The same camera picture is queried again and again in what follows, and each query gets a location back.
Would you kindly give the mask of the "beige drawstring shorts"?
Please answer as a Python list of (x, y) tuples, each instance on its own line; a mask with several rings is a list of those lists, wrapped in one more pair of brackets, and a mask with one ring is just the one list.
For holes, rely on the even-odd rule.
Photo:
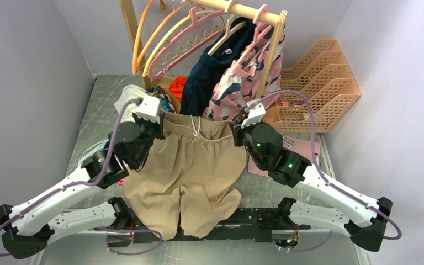
[(130, 171), (123, 193), (139, 220), (164, 240), (182, 229), (205, 237), (240, 205), (235, 188), (246, 151), (234, 145), (229, 123), (166, 113), (142, 170)]

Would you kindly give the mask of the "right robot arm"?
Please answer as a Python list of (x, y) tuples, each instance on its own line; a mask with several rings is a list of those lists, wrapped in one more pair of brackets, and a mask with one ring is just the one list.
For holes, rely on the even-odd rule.
[(284, 197), (274, 213), (279, 229), (316, 226), (347, 236), (356, 246), (378, 252), (386, 236), (393, 203), (359, 193), (328, 177), (318, 165), (283, 146), (283, 136), (269, 124), (230, 123), (234, 145), (244, 147), (259, 169), (275, 182), (324, 201), (327, 208)]

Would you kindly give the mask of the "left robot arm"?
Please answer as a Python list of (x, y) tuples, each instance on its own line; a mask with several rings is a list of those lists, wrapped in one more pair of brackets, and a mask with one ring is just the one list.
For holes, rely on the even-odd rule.
[(156, 139), (163, 138), (163, 115), (153, 119), (135, 112), (117, 123), (101, 149), (95, 149), (66, 178), (37, 197), (0, 206), (0, 237), (6, 256), (25, 259), (49, 244), (90, 229), (135, 232), (135, 214), (124, 199), (70, 211), (70, 206), (141, 170)]

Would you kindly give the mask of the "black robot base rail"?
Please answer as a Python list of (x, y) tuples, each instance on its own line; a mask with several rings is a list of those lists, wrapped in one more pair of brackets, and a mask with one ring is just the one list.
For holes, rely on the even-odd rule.
[[(220, 221), (205, 237), (186, 235), (181, 226), (172, 241), (200, 240), (255, 240), (273, 242), (274, 230), (309, 229), (310, 225), (297, 225), (291, 221), (290, 207), (296, 203), (293, 198), (283, 198), (277, 208), (238, 208), (228, 219)], [(110, 226), (117, 230), (142, 230), (146, 226), (128, 207), (121, 197), (112, 197), (108, 203), (115, 210), (115, 221)]]

